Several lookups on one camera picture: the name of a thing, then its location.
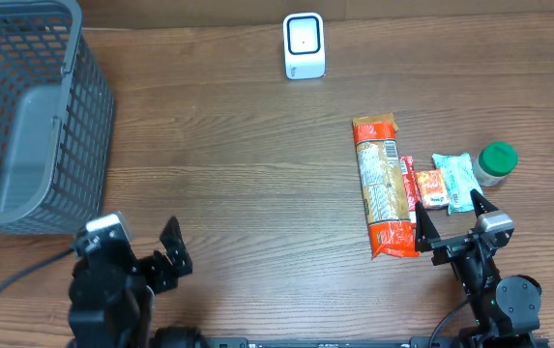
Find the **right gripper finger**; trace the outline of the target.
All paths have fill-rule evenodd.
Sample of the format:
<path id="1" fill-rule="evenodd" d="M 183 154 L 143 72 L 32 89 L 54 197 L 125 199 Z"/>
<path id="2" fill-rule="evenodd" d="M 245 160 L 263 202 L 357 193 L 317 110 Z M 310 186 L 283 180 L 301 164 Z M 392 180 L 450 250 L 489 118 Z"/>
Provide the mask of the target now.
<path id="1" fill-rule="evenodd" d="M 483 214 L 498 211 L 498 208 L 490 203 L 478 190 L 472 189 L 470 191 L 470 196 L 477 218 Z"/>
<path id="2" fill-rule="evenodd" d="M 415 249 L 418 252 L 428 252 L 433 250 L 433 245 L 441 241 L 435 225 L 429 217 L 422 202 L 415 205 L 416 212 L 416 238 Z"/>

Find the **teal wet wipes pack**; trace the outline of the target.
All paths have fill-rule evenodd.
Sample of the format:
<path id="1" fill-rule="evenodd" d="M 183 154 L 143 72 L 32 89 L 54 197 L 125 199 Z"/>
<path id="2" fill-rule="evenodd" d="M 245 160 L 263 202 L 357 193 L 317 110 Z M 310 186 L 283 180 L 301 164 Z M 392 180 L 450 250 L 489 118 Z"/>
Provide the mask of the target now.
<path id="1" fill-rule="evenodd" d="M 474 210 L 471 191 L 482 193 L 473 173 L 472 159 L 468 153 L 459 156 L 433 154 L 432 160 L 442 176 L 449 194 L 448 215 Z"/>

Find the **orange spaghetti packet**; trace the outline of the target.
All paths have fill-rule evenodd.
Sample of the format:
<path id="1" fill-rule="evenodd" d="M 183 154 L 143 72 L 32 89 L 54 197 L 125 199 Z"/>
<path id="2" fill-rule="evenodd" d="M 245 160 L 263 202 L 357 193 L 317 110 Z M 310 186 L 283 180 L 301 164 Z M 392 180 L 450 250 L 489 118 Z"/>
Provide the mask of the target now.
<path id="1" fill-rule="evenodd" d="M 352 125 L 371 253 L 417 257 L 394 115 L 355 118 Z"/>

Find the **small orange snack box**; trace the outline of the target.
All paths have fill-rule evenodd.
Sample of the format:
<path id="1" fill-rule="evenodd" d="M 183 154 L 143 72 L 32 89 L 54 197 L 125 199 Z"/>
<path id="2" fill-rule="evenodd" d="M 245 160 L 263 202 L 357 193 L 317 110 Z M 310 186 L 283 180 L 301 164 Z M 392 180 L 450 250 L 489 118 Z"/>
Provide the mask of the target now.
<path id="1" fill-rule="evenodd" d="M 440 169 L 417 172 L 416 181 L 426 209 L 442 209 L 449 205 L 450 197 Z"/>

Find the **red stick sachet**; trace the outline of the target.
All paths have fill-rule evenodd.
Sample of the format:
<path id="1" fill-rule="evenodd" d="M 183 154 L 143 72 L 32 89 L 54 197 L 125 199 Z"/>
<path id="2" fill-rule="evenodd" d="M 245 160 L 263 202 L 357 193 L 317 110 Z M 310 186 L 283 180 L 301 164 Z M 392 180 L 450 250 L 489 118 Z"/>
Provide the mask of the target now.
<path id="1" fill-rule="evenodd" d="M 416 180 L 413 158 L 411 156 L 401 157 L 400 168 L 408 202 L 409 218 L 413 226 L 416 226 L 416 204 L 421 201 L 421 194 Z"/>

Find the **green lid jar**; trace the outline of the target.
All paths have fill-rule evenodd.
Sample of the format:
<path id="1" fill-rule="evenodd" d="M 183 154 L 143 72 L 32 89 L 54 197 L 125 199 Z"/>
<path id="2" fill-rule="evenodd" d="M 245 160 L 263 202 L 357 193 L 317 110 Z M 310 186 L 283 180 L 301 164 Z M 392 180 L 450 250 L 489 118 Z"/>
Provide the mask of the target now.
<path id="1" fill-rule="evenodd" d="M 516 150 L 504 141 L 486 145 L 473 160 L 474 176 L 482 187 L 500 184 L 518 164 Z"/>

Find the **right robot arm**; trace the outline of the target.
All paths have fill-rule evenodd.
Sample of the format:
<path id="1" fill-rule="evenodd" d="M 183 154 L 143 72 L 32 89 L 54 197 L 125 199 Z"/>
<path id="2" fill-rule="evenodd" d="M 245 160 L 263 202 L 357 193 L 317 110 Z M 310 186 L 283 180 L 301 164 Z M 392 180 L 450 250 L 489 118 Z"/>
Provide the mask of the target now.
<path id="1" fill-rule="evenodd" d="M 465 300 L 447 314 L 427 340 L 428 347 L 546 347 L 534 338 L 540 325 L 541 286 L 530 276 L 501 277 L 493 256 L 505 247 L 514 222 L 481 193 L 470 192 L 476 223 L 465 235 L 442 239 L 421 202 L 416 204 L 416 251 L 431 252 L 432 264 L 449 264 L 461 283 Z M 470 306 L 474 327 L 455 337 L 440 332 L 465 306 Z"/>

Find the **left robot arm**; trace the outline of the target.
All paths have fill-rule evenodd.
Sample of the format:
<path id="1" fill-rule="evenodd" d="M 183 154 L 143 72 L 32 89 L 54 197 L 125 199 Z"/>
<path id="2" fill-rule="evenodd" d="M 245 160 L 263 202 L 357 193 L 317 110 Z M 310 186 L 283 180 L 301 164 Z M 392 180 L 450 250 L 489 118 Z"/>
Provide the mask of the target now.
<path id="1" fill-rule="evenodd" d="M 138 258 L 119 212 L 95 218 L 75 238 L 78 257 L 69 289 L 71 347 L 206 347 L 197 328 L 166 327 L 151 332 L 155 297 L 175 289 L 192 273 L 178 219 L 160 233 L 165 252 Z"/>

